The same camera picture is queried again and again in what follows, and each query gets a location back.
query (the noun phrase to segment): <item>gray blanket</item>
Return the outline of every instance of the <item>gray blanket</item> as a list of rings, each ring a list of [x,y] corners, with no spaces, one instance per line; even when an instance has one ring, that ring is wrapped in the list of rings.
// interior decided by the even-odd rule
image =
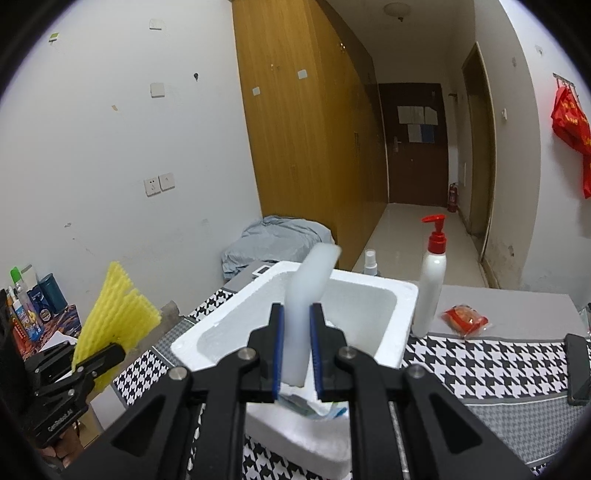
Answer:
[[[271,215],[248,226],[222,254],[224,278],[235,277],[254,260],[302,262],[318,243],[332,243],[330,230],[321,223]]]

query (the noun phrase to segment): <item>light switch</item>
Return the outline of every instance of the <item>light switch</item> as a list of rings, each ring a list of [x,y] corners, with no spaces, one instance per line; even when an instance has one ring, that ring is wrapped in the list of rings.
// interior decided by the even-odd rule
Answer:
[[[162,191],[174,188],[174,175],[172,172],[164,173],[158,177],[160,179],[160,188]]]
[[[156,195],[157,193],[160,193],[162,191],[160,189],[160,182],[158,181],[158,177],[154,177],[153,179],[145,179],[144,188],[146,189],[146,195],[148,197]]]
[[[152,98],[159,98],[164,96],[163,83],[150,83],[150,94]]]
[[[164,22],[157,18],[150,19],[150,30],[162,30]]]

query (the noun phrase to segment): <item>red snack package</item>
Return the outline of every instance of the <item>red snack package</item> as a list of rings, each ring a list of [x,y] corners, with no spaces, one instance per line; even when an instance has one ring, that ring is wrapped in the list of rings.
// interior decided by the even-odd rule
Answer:
[[[475,335],[488,324],[488,319],[468,305],[456,305],[444,312],[443,317],[462,338]]]

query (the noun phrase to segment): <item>ceiling light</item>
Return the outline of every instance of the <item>ceiling light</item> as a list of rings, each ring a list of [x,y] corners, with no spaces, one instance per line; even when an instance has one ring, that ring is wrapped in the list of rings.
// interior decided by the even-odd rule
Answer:
[[[410,5],[403,4],[401,2],[394,2],[384,7],[384,13],[390,17],[396,17],[400,21],[403,21],[405,17],[410,15]]]

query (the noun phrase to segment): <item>red pump dispenser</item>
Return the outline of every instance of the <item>red pump dispenser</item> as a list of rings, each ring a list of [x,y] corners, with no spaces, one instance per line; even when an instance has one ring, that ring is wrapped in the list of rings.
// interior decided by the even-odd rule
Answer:
[[[447,239],[445,238],[445,233],[443,233],[443,222],[445,221],[445,215],[430,215],[425,217],[422,222],[423,223],[435,223],[435,230],[429,237],[429,245],[427,249],[432,254],[444,254],[445,253],[445,246],[447,243]]]

